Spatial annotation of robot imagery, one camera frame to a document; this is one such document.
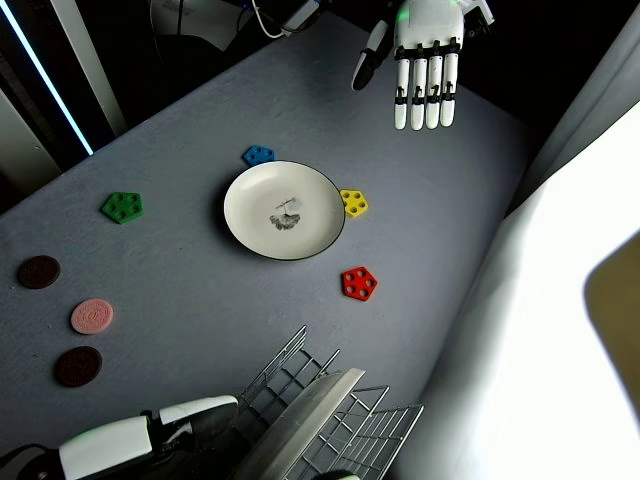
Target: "pink disc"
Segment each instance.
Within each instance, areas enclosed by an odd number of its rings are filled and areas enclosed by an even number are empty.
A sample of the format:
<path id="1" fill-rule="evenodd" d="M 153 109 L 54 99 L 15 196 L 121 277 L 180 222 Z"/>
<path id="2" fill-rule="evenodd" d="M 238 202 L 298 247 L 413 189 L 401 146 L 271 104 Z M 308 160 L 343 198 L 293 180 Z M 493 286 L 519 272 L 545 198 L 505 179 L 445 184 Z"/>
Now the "pink disc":
<path id="1" fill-rule="evenodd" d="M 71 326 L 85 335 L 104 332 L 112 320 L 113 307 L 99 298 L 85 300 L 71 314 Z"/>

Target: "dish rack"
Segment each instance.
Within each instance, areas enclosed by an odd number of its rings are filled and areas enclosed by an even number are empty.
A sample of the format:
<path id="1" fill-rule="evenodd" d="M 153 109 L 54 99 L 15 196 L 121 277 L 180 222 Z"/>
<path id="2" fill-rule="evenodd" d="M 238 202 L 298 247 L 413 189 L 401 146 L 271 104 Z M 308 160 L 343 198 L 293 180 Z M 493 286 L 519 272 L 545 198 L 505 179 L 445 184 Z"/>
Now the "dish rack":
<path id="1" fill-rule="evenodd" d="M 238 397 L 238 419 L 224 439 L 227 475 L 311 382 L 328 373 L 339 355 L 325 362 L 306 349 L 303 326 Z M 418 418 L 422 405 L 379 409 L 388 386 L 354 389 L 327 421 L 286 475 L 311 480 L 321 473 L 346 470 L 361 480 L 384 477 Z"/>

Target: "green pentagon piece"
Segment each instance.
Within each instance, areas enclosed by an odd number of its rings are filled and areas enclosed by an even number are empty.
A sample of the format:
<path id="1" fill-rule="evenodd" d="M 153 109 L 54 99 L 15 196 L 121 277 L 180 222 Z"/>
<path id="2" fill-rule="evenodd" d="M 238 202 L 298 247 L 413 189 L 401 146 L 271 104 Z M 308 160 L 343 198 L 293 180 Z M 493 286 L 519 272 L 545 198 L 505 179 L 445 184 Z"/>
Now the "green pentagon piece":
<path id="1" fill-rule="evenodd" d="M 123 224 L 142 216 L 142 200 L 139 193 L 115 192 L 101 210 L 114 222 Z"/>

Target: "plate in dish rack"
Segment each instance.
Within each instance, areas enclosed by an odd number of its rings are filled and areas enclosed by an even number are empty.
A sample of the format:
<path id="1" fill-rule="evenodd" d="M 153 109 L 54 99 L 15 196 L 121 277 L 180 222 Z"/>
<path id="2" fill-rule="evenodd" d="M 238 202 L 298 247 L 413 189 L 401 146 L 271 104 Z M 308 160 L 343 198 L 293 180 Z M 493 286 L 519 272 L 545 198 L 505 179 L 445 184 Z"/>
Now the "plate in dish rack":
<path id="1" fill-rule="evenodd" d="M 344 226 L 344 203 L 322 173 L 269 162 L 242 173 L 227 190 L 224 216 L 245 247 L 265 257 L 299 260 L 326 250 Z"/>

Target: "table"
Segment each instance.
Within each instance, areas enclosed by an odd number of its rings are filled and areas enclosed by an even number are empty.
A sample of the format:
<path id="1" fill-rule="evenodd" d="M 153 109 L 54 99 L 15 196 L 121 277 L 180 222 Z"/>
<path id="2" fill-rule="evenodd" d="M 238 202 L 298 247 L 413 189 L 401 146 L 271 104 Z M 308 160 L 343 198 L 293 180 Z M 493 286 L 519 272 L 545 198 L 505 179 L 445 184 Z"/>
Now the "table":
<path id="1" fill-rule="evenodd" d="M 415 401 L 525 168 L 523 126 L 459 89 L 453 127 L 393 129 L 395 65 L 349 89 L 367 33 L 329 14 L 216 77 L 0 218 L 0 453 L 57 446 L 88 428 L 202 396 L 240 393 L 298 328 L 318 357 L 389 384 L 390 404 Z M 369 211 L 337 242 L 299 262 L 255 255 L 226 229 L 226 187 L 242 153 L 268 145 Z M 114 191 L 139 192 L 145 214 L 117 225 L 99 212 Z M 15 279 L 28 257 L 62 266 L 44 290 Z M 340 273 L 367 266 L 380 285 L 366 303 Z M 115 308 L 100 335 L 69 315 L 99 297 Z M 90 345 L 100 375 L 68 389 L 56 358 Z"/>

